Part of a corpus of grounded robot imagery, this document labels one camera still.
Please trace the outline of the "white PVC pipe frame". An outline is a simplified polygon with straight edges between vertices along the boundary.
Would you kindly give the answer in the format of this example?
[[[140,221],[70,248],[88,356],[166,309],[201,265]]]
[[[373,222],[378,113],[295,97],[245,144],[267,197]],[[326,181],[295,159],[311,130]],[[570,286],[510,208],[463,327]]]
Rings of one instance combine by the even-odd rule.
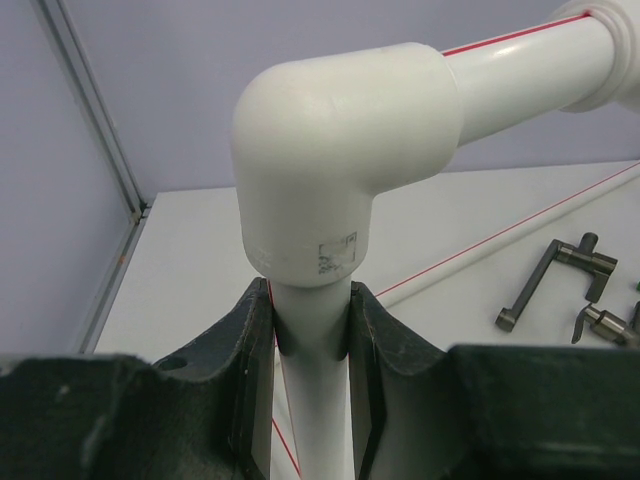
[[[553,110],[639,106],[639,5],[572,1],[544,25],[276,65],[244,90],[231,153],[244,249],[269,281],[301,475],[345,469],[347,309],[374,198]]]

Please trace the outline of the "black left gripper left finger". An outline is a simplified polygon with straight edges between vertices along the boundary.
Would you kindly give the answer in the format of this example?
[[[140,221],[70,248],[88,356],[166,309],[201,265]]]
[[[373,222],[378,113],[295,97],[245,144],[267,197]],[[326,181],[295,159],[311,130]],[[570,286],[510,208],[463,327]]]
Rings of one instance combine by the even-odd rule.
[[[266,479],[274,333],[265,280],[155,363],[1,359],[5,479]]]

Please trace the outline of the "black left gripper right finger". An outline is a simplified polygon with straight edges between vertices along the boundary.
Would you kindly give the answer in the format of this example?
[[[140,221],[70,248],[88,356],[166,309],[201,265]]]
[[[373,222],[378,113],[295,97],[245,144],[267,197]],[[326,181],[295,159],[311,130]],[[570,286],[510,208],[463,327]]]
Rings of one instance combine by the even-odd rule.
[[[351,287],[359,479],[635,479],[633,350],[459,345],[442,351]]]

